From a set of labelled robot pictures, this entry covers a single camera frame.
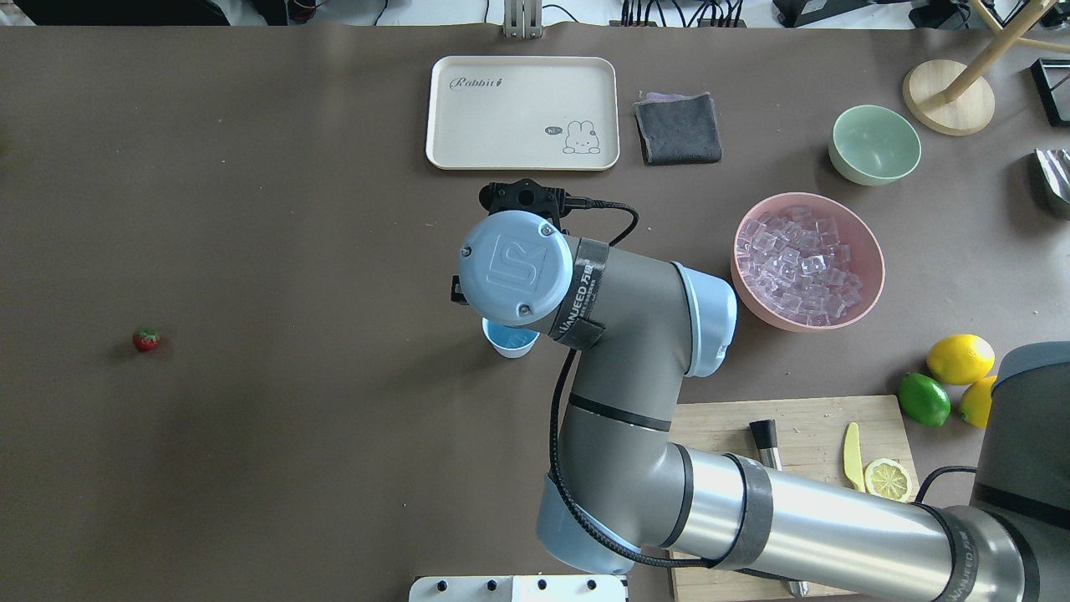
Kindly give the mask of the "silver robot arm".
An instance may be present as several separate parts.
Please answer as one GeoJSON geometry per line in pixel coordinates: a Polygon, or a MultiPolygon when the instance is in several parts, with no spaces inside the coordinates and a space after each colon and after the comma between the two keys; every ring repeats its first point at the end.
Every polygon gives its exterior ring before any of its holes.
{"type": "Polygon", "coordinates": [[[563,235],[525,211],[484,218],[459,285],[494,323],[546,333],[578,367],[551,415],[542,545],[595,572],[657,546],[697,568],[809,580],[899,601],[1066,601],[1067,342],[1002,359],[970,501],[936,509],[669,441],[685,377],[725,358],[736,297],[721,278],[563,235]]]}

